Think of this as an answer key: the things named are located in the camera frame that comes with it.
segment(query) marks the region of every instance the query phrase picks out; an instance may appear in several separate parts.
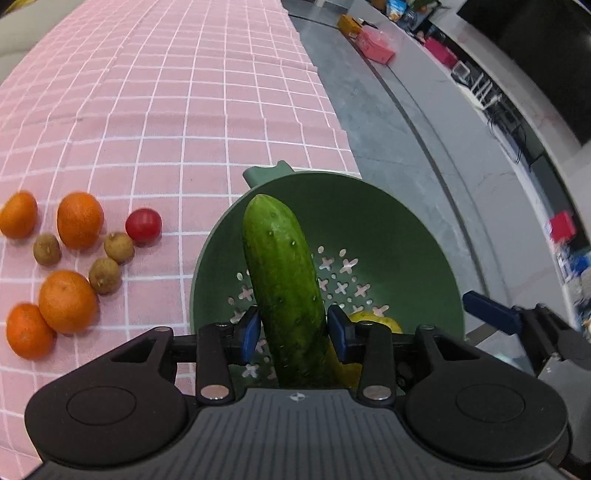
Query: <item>orange fruit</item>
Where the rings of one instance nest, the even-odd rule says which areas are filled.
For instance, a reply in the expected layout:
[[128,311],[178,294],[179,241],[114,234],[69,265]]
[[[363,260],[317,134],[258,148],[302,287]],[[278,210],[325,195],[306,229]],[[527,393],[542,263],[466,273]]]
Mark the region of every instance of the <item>orange fruit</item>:
[[43,319],[37,305],[20,303],[8,314],[6,338],[18,356],[37,360],[51,352],[56,333]]
[[59,333],[85,330],[99,310],[88,280],[70,270],[58,270],[45,279],[39,291],[39,309],[47,324]]
[[25,238],[37,223],[37,201],[30,192],[16,192],[0,211],[0,232],[8,238]]
[[103,209],[90,193],[70,193],[57,208],[57,233],[64,245],[73,250],[92,247],[104,221]]

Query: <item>television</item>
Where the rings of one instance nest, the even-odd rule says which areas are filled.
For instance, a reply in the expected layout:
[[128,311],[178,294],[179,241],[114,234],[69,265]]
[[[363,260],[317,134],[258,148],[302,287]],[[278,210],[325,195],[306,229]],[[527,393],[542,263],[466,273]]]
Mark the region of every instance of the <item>television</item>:
[[467,0],[458,15],[506,52],[581,144],[591,140],[591,14],[574,0]]

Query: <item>metal screw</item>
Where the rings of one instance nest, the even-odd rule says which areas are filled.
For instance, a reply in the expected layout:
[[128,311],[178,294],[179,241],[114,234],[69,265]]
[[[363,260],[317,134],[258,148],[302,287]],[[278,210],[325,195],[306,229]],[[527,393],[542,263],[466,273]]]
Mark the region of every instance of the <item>metal screw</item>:
[[201,396],[208,400],[222,400],[229,394],[230,390],[224,385],[206,385],[201,389]]
[[370,385],[363,389],[363,396],[370,400],[386,400],[392,395],[392,390],[384,385]]

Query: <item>yellow box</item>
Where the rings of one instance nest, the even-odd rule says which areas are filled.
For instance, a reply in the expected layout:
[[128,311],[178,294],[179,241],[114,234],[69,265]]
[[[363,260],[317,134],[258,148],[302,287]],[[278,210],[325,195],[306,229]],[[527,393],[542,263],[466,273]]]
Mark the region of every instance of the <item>yellow box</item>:
[[361,32],[361,25],[350,15],[341,15],[336,26],[345,37],[356,37]]

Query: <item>tomato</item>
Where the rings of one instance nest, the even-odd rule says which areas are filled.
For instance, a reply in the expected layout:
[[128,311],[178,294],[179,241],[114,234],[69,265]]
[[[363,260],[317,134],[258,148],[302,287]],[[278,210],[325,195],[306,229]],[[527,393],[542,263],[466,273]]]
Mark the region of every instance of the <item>tomato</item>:
[[127,217],[125,231],[137,244],[150,244],[162,234],[162,219],[155,210],[140,208]]

